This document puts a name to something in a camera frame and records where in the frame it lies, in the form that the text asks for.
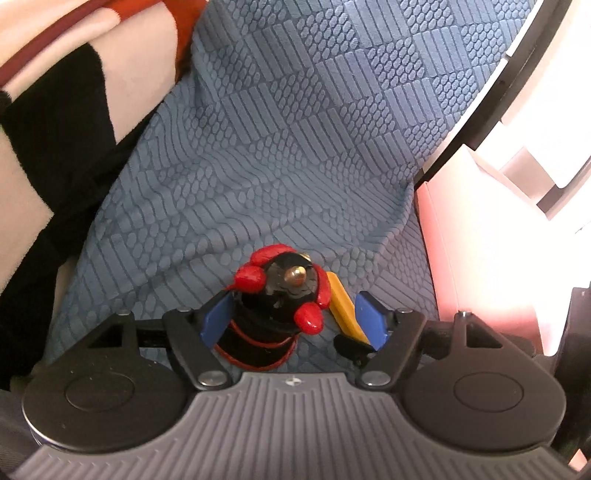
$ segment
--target triangular cutout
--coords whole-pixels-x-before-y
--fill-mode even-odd
[[[501,348],[502,344],[476,323],[466,325],[466,346],[468,348]]]
[[[89,348],[117,348],[123,345],[123,325],[116,323],[102,333]]]

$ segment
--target yellow stick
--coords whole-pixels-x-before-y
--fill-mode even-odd
[[[330,290],[332,297],[330,299],[330,311],[335,317],[336,323],[345,335],[353,337],[361,342],[369,343],[363,330],[355,320],[355,305],[349,298],[339,277],[332,272],[328,272]]]

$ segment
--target red figurine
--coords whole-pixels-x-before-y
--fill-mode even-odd
[[[234,275],[235,314],[216,345],[230,363],[256,371],[283,364],[300,333],[322,331],[330,305],[326,272],[278,244],[255,251]]]

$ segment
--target blue textured fabric seat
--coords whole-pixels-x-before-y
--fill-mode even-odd
[[[90,231],[48,337],[51,361],[111,313],[199,307],[282,242],[353,296],[437,318],[412,177],[533,1],[212,0]],[[350,370],[303,338],[280,371]],[[144,352],[164,361],[162,352]]]

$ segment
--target gray ribbed plastic base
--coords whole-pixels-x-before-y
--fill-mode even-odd
[[[245,373],[199,394],[170,431],[111,455],[42,447],[15,480],[562,480],[545,448],[508,456],[457,452],[418,432],[393,399],[344,374]]]

